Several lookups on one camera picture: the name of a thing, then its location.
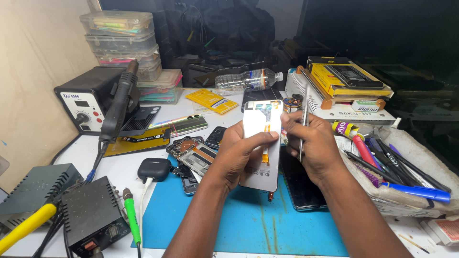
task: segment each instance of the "workbench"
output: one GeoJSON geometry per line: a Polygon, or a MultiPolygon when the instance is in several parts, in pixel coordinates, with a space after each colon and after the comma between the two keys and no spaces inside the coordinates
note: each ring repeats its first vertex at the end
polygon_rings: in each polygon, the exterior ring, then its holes
{"type": "MultiPolygon", "coordinates": [[[[192,102],[185,98],[186,94],[191,93],[194,90],[184,90],[179,102],[174,106],[162,106],[160,112],[156,115],[154,122],[165,121],[173,118],[179,118],[182,116],[193,114],[192,102]]],[[[229,96],[228,99],[242,103],[242,95],[233,95],[229,96]]],[[[204,118],[208,123],[208,128],[200,130],[194,133],[188,134],[189,136],[202,136],[206,139],[209,134],[213,131],[216,126],[229,127],[238,121],[242,120],[243,113],[241,113],[241,107],[238,106],[224,115],[217,113],[203,114],[204,118]]],[[[180,139],[181,136],[172,138],[171,141],[180,139]]],[[[81,175],[85,178],[86,175],[92,169],[94,159],[97,155],[97,142],[98,136],[81,136],[73,145],[71,145],[56,161],[56,164],[72,163],[81,175]]],[[[139,214],[139,202],[140,196],[143,191],[144,185],[142,181],[137,178],[137,169],[140,166],[140,163],[148,157],[157,157],[157,158],[167,158],[168,154],[166,153],[165,148],[160,148],[152,151],[139,152],[128,155],[120,155],[115,157],[105,157],[102,159],[95,179],[101,178],[103,176],[108,176],[109,180],[112,182],[117,189],[122,192],[125,187],[128,187],[134,195],[134,203],[137,216],[139,214]]],[[[153,183],[145,196],[144,207],[145,210],[152,192],[155,188],[155,183],[153,183]]],[[[409,236],[412,240],[418,245],[425,248],[431,254],[427,254],[420,250],[419,248],[413,246],[411,243],[401,238],[402,243],[410,250],[410,252],[416,258],[423,257],[458,257],[459,256],[459,246],[456,247],[444,247],[437,246],[434,244],[434,241],[426,234],[422,229],[419,222],[415,218],[397,218],[387,217],[385,218],[386,222],[392,228],[392,230],[398,234],[409,236]]],[[[39,228],[33,233],[29,234],[24,239],[20,240],[16,245],[11,247],[7,252],[4,253],[5,257],[31,257],[33,253],[40,246],[43,238],[46,235],[46,232],[49,228],[39,228]]],[[[129,234],[119,241],[115,242],[113,245],[103,250],[104,256],[106,258],[136,258],[137,249],[131,248],[131,242],[133,238],[129,234]]],[[[145,258],[158,258],[164,253],[164,250],[161,249],[144,249],[143,257],[145,258]]],[[[66,257],[66,252],[64,250],[64,240],[62,229],[56,233],[56,235],[50,240],[45,251],[43,252],[43,257],[66,257]]],[[[294,258],[298,256],[289,256],[289,255],[273,255],[273,254],[248,254],[248,253],[214,253],[215,258],[294,258]]]]}

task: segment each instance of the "plastic tray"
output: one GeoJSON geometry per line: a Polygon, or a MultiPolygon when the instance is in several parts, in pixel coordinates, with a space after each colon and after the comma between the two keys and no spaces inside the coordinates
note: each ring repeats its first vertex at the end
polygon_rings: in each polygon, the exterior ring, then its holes
{"type": "Polygon", "coordinates": [[[98,11],[80,16],[87,34],[140,37],[154,32],[153,15],[139,11],[98,11]]]}
{"type": "Polygon", "coordinates": [[[156,81],[137,83],[142,105],[175,105],[182,96],[182,72],[180,69],[164,69],[156,81]]]}
{"type": "Polygon", "coordinates": [[[139,82],[142,81],[155,81],[161,74],[161,59],[157,59],[156,63],[151,67],[139,68],[137,71],[137,78],[139,82]]]}
{"type": "Polygon", "coordinates": [[[98,53],[146,53],[155,47],[155,33],[141,37],[115,37],[85,35],[93,52],[98,53]]]}
{"type": "Polygon", "coordinates": [[[146,53],[98,53],[94,55],[97,57],[101,66],[120,66],[127,67],[131,60],[137,59],[139,67],[152,67],[156,65],[157,60],[160,59],[159,46],[156,44],[151,50],[146,53]]]}

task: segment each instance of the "human hand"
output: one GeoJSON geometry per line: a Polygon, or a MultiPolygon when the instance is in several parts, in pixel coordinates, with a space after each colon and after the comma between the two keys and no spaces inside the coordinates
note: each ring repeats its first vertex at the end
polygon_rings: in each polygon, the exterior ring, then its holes
{"type": "Polygon", "coordinates": [[[303,139],[302,164],[309,179],[319,185],[322,180],[333,176],[334,171],[342,168],[347,171],[336,146],[330,123],[309,114],[309,126],[303,126],[300,124],[301,118],[301,111],[283,113],[280,117],[282,127],[287,131],[289,141],[286,151],[288,153],[296,157],[299,152],[300,139],[303,139]]]}
{"type": "Polygon", "coordinates": [[[246,139],[242,136],[242,121],[225,130],[218,154],[202,180],[212,178],[223,182],[229,191],[233,190],[239,183],[239,176],[247,165],[252,151],[258,146],[279,139],[276,132],[261,132],[246,139]]]}

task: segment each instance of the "bottle cap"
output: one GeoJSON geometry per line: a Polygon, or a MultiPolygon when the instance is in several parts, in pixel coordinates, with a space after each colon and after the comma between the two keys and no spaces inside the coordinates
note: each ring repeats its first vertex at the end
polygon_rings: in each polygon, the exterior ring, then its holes
{"type": "Polygon", "coordinates": [[[279,78],[277,81],[283,81],[284,80],[284,74],[283,73],[277,73],[277,77],[279,78]]]}

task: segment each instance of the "blue repair mat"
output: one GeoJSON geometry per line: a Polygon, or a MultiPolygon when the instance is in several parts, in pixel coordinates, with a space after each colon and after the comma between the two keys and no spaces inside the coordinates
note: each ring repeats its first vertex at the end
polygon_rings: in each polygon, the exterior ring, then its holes
{"type": "MultiPolygon", "coordinates": [[[[156,184],[143,217],[144,248],[168,246],[191,199],[174,174],[156,184]]],[[[268,192],[252,188],[229,193],[214,251],[349,256],[329,210],[295,210],[281,174],[272,202],[268,192]]]]}

